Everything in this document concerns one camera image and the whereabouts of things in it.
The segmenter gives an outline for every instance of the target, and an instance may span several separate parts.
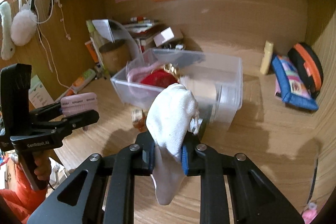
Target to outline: orange stripe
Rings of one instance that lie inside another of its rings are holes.
[[[321,89],[322,82],[319,69],[317,68],[314,60],[311,58],[309,53],[305,50],[305,48],[301,44],[294,45],[294,49],[296,49],[296,51],[302,56],[304,61],[307,62],[308,65],[310,66],[312,70],[311,75],[315,83],[315,89],[316,91],[319,91]]]

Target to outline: white plush toy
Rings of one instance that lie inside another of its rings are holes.
[[[8,2],[0,4],[0,15],[2,20],[2,47],[1,58],[9,60],[15,53],[15,46],[11,39],[12,12]]]
[[[24,4],[21,8],[21,0],[19,0],[19,10],[13,18],[10,36],[15,45],[24,46],[33,38],[37,30],[37,16],[30,10],[28,4]]]

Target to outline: silver screw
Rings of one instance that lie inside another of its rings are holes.
[[[237,158],[237,160],[244,161],[244,160],[246,160],[246,155],[243,154],[243,153],[238,153],[236,155],[236,158]]]
[[[200,143],[196,146],[197,150],[204,151],[207,146],[204,143]]]
[[[134,144],[131,144],[129,146],[129,148],[130,148],[131,151],[136,151],[136,150],[140,149],[140,146],[138,144],[134,143]]]
[[[90,158],[91,161],[97,161],[97,160],[100,159],[100,155],[99,154],[92,154],[92,155],[90,155],[89,158]]]

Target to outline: black and orange case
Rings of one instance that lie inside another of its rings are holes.
[[[311,97],[316,99],[323,84],[323,70],[318,56],[308,44],[302,42],[289,50],[288,57],[297,68],[299,77],[310,91]]]

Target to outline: human hand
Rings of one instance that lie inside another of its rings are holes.
[[[38,153],[33,153],[35,164],[37,168],[34,170],[35,175],[39,180],[50,180],[51,175],[51,162],[49,159],[49,151],[43,151]]]

